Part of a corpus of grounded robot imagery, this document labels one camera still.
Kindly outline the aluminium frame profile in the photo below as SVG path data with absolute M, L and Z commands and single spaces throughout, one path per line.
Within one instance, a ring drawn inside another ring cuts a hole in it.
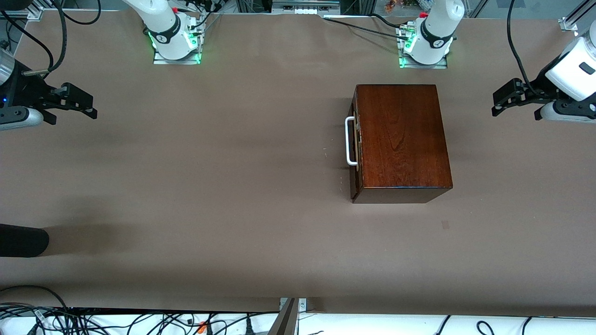
M 596 0 L 582 0 L 568 15 L 558 20 L 562 31 L 583 34 L 596 20 Z
M 11 19 L 39 20 L 46 6 L 42 0 L 0 0 L 0 16 Z

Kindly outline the light wood drawer white handle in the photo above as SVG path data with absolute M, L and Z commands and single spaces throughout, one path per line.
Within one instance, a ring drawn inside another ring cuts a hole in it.
M 345 128 L 345 160 L 350 171 L 350 199 L 355 202 L 362 188 L 360 158 L 360 125 L 357 102 L 357 91 L 354 92 L 348 116 L 344 121 Z

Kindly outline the small silver bracket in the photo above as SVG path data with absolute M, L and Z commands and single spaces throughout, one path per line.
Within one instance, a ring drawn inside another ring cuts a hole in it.
M 298 313 L 305 313 L 307 312 L 307 299 L 306 298 L 294 298 L 295 302 L 298 303 Z M 283 297 L 279 301 L 279 311 L 281 311 L 285 304 L 290 300 L 290 298 Z

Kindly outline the black ribbed cylinder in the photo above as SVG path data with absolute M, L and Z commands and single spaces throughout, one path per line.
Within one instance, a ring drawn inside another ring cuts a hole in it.
M 0 223 L 0 257 L 37 257 L 45 252 L 49 241 L 44 229 Z

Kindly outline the dark brown wooden cabinet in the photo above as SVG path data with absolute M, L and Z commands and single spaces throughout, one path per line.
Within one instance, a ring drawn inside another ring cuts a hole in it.
M 360 84 L 362 188 L 354 204 L 423 204 L 453 189 L 438 89 Z

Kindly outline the dark grey metal profile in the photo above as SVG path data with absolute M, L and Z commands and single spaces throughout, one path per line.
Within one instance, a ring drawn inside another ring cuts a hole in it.
M 281 310 L 267 335 L 297 335 L 299 298 L 281 299 Z

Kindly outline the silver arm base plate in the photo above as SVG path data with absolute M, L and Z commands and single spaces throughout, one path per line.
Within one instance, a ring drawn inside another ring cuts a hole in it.
M 183 51 L 188 53 L 180 59 L 168 59 L 160 53 L 160 51 L 166 51 L 168 56 L 181 56 Z M 173 65 L 195 65 L 202 62 L 202 47 L 196 47 L 195 49 L 188 49 L 187 47 L 181 50 L 171 47 L 156 47 L 154 45 L 154 56 L 153 64 L 173 64 Z
M 398 51 L 400 68 L 415 68 L 415 69 L 447 69 L 447 56 L 436 64 L 423 64 L 415 61 L 413 57 L 403 50 Z

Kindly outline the silver power strip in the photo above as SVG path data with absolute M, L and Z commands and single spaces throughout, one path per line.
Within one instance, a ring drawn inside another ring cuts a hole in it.
M 271 13 L 340 15 L 340 0 L 271 0 Z

